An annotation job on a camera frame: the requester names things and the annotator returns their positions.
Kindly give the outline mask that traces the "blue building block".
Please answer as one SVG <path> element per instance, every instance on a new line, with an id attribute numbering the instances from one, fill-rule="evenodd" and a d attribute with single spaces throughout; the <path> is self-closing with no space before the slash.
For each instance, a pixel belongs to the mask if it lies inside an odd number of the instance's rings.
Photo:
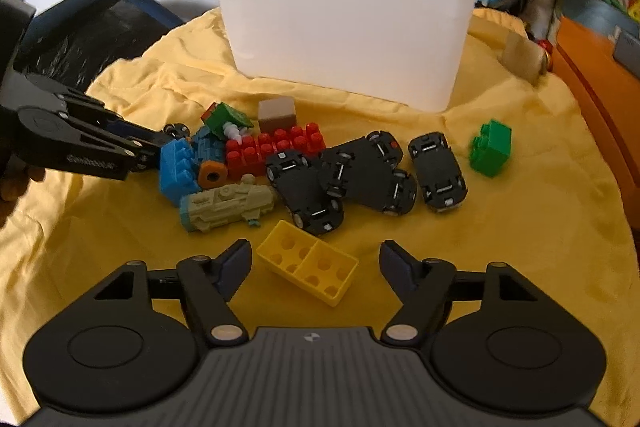
<path id="1" fill-rule="evenodd" d="M 184 196 L 198 193 L 198 162 L 187 139 L 174 140 L 160 149 L 160 193 L 178 206 Z"/>

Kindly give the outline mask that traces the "long red building block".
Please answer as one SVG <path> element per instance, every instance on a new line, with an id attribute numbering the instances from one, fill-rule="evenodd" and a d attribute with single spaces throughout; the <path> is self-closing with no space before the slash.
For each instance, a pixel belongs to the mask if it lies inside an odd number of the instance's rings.
<path id="1" fill-rule="evenodd" d="M 292 126 L 258 135 L 242 136 L 241 141 L 229 140 L 224 149 L 224 162 L 228 179 L 239 181 L 244 174 L 265 176 L 266 160 L 286 150 L 296 150 L 310 159 L 317 158 L 326 149 L 324 136 L 318 124 Z"/>

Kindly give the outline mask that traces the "green building block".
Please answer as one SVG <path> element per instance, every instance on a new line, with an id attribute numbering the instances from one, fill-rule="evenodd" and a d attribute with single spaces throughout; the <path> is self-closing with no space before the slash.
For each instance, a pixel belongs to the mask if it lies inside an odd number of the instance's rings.
<path id="1" fill-rule="evenodd" d="M 493 178 L 506 165 L 511 156 L 512 130 L 500 121 L 491 119 L 480 126 L 469 153 L 470 166 L 475 171 Z"/>

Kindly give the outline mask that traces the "wooden cube block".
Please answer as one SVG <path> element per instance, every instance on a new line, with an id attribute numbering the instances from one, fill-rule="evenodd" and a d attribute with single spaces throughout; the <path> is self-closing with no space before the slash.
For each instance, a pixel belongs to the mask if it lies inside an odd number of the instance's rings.
<path id="1" fill-rule="evenodd" d="M 271 133 L 278 129 L 296 126 L 297 116 L 294 98 L 279 96 L 258 104 L 258 124 L 261 132 Z"/>

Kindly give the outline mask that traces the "beige toy tank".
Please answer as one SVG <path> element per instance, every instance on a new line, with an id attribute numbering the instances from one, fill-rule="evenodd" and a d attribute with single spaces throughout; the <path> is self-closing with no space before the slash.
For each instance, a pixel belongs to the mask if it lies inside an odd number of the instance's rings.
<path id="1" fill-rule="evenodd" d="M 238 183 L 184 196 L 179 204 L 180 222 L 186 231 L 203 233 L 235 222 L 259 227 L 260 218 L 278 202 L 272 187 L 257 184 L 247 173 Z"/>

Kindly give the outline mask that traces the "green toy piece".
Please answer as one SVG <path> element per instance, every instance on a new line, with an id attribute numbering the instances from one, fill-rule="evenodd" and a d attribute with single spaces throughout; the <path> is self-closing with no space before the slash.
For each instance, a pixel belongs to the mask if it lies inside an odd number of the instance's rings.
<path id="1" fill-rule="evenodd" d="M 209 108 L 201 115 L 201 121 L 203 121 L 203 124 L 205 124 L 205 126 L 221 140 L 229 140 L 228 135 L 224 133 L 224 128 L 230 127 L 232 124 L 238 129 L 253 127 L 250 118 L 224 102 L 214 102 L 209 106 Z"/>

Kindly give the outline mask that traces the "orange round block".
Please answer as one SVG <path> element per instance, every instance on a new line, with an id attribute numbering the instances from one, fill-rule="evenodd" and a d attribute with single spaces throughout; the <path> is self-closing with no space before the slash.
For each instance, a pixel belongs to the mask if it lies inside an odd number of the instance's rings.
<path id="1" fill-rule="evenodd" d="M 198 185 L 203 191 L 213 190 L 227 183 L 228 168 L 221 161 L 204 160 L 198 168 Z"/>

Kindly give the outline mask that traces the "black toy car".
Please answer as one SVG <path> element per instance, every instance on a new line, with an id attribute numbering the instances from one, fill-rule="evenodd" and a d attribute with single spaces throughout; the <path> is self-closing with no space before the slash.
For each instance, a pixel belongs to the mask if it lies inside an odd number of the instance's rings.
<path id="1" fill-rule="evenodd" d="M 468 195 L 465 179 L 442 132 L 417 136 L 409 142 L 408 151 L 428 208 L 443 212 L 465 200 Z"/>
<path id="2" fill-rule="evenodd" d="M 399 168 L 404 152 L 387 131 L 327 148 L 319 158 L 326 193 L 389 215 L 402 216 L 416 202 L 416 179 Z"/>
<path id="3" fill-rule="evenodd" d="M 343 223 L 342 202 L 323 190 L 317 167 L 302 153 L 284 150 L 270 156 L 266 175 L 297 228 L 319 236 Z"/>

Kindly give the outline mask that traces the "yellow building block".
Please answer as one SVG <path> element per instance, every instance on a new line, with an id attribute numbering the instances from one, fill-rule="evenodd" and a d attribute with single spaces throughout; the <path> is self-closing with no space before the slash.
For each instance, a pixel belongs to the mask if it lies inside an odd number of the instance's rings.
<path id="1" fill-rule="evenodd" d="M 303 230 L 279 221 L 257 247 L 268 269 L 335 308 L 343 299 L 359 260 Z"/>

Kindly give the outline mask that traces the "yellow cloth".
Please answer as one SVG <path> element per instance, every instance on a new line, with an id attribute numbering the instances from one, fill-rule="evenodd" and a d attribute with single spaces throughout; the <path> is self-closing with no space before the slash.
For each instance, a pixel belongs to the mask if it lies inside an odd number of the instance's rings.
<path id="1" fill-rule="evenodd" d="M 274 79 L 248 79 L 234 67 L 224 23 L 210 11 L 171 31 L 142 57 L 117 61 L 89 93 L 149 128 L 200 125 L 223 101 L 255 116 L 273 95 L 294 98 L 301 122 L 336 145 L 374 130 L 401 144 L 440 131 L 464 159 L 472 136 L 495 119 L 513 132 L 503 172 L 464 170 L 468 196 L 455 210 L 418 202 L 392 217 L 348 205 L 326 238 L 359 261 L 352 287 L 329 307 L 256 263 L 231 301 L 249 329 L 258 326 L 370 326 L 382 329 L 399 307 L 378 269 L 378 248 L 393 239 L 418 258 L 442 258 L 461 270 L 512 265 L 589 327 L 608 365 L 593 410 L 613 426 L 639 421 L 639 272 L 634 239 L 612 171 L 565 83 L 518 79 L 482 35 L 465 41 L 450 109 L 440 115 L 353 93 Z M 28 338 L 94 284 L 129 260 L 152 269 L 192 255 L 216 256 L 237 239 L 262 243 L 288 217 L 274 210 L 257 228 L 235 223 L 190 233 L 160 194 L 155 172 L 124 182 L 49 172 L 32 184 L 1 230 L 1 393 L 13 415 L 36 409 L 22 369 Z"/>

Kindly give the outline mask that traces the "translucent white plastic bin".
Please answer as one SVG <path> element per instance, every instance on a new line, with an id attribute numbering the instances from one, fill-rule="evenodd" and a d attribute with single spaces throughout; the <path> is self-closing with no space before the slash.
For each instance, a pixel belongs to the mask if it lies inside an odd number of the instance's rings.
<path id="1" fill-rule="evenodd" d="M 477 0 L 218 0 L 235 66 L 384 98 L 449 105 Z"/>

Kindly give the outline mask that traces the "orange box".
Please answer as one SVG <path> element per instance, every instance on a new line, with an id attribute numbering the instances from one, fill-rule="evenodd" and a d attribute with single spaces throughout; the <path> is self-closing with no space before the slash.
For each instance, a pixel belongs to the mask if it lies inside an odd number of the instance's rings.
<path id="1" fill-rule="evenodd" d="M 639 228 L 639 79 L 614 60 L 614 43 L 567 17 L 560 21 L 552 72 L 572 91 L 615 176 L 631 228 Z"/>

